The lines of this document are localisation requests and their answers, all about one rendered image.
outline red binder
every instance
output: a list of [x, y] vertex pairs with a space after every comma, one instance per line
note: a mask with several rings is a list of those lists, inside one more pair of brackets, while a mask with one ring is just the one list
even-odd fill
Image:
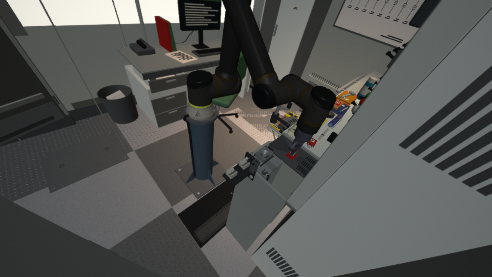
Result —
[[175, 52], [176, 44], [174, 43], [171, 23], [160, 16], [156, 16], [155, 26], [157, 27], [157, 35], [159, 36], [159, 45], [169, 52]]

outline computer monitor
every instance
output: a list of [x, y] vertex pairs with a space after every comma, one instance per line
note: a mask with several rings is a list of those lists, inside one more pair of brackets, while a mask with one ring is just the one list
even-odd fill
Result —
[[198, 31], [196, 49], [209, 48], [203, 44], [203, 30], [220, 29], [221, 0], [178, 0], [181, 31]]

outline keyboard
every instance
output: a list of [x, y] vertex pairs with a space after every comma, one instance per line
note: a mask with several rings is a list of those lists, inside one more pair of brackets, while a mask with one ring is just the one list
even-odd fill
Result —
[[195, 54], [198, 58], [201, 57], [206, 57], [206, 56], [213, 56], [213, 55], [220, 55], [220, 50], [222, 48], [207, 48], [207, 49], [196, 49], [192, 50], [191, 52]]

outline desk drawer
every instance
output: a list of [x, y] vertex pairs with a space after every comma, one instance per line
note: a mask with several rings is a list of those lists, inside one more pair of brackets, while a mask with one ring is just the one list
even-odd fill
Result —
[[154, 108], [154, 114], [159, 114], [188, 104], [186, 101], [186, 91], [155, 99], [151, 102], [152, 107]]
[[149, 79], [149, 86], [152, 93], [168, 90], [176, 87], [186, 86], [188, 73], [172, 76], [163, 79]]
[[183, 110], [186, 109], [187, 106], [182, 106], [174, 110], [169, 110], [160, 114], [155, 115], [155, 119], [157, 120], [157, 126], [162, 127], [173, 122], [183, 120]]

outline monitor screen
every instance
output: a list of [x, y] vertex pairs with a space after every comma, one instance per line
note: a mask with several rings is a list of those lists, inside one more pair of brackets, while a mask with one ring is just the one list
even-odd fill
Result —
[[181, 31], [219, 30], [220, 0], [178, 0]]

